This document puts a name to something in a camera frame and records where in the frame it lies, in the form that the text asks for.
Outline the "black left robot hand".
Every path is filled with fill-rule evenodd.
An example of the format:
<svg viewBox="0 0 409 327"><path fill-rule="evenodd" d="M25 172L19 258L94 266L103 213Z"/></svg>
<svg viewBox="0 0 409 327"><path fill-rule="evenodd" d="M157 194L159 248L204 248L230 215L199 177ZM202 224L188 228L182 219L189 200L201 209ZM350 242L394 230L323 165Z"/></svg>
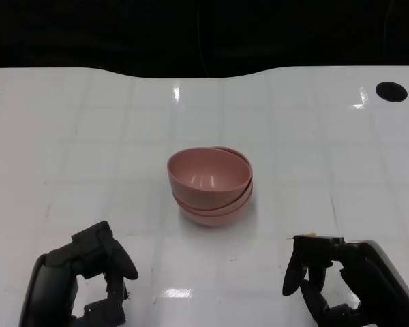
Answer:
<svg viewBox="0 0 409 327"><path fill-rule="evenodd" d="M107 297L85 305L82 317L72 314L77 277L103 275ZM138 271L107 221L75 235L63 247L41 255L33 267L20 315L20 326L120 326L125 323L126 279Z"/></svg>

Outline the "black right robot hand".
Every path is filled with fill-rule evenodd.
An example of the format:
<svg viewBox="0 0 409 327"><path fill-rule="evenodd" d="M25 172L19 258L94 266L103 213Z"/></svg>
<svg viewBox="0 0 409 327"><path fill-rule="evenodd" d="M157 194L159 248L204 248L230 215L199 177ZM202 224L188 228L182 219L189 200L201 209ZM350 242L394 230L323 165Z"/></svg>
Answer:
<svg viewBox="0 0 409 327"><path fill-rule="evenodd" d="M282 294L301 290L319 326L409 326L409 288L381 246L373 240L297 235ZM340 262L340 275L359 299L358 307L330 307L321 291L326 270Z"/></svg>

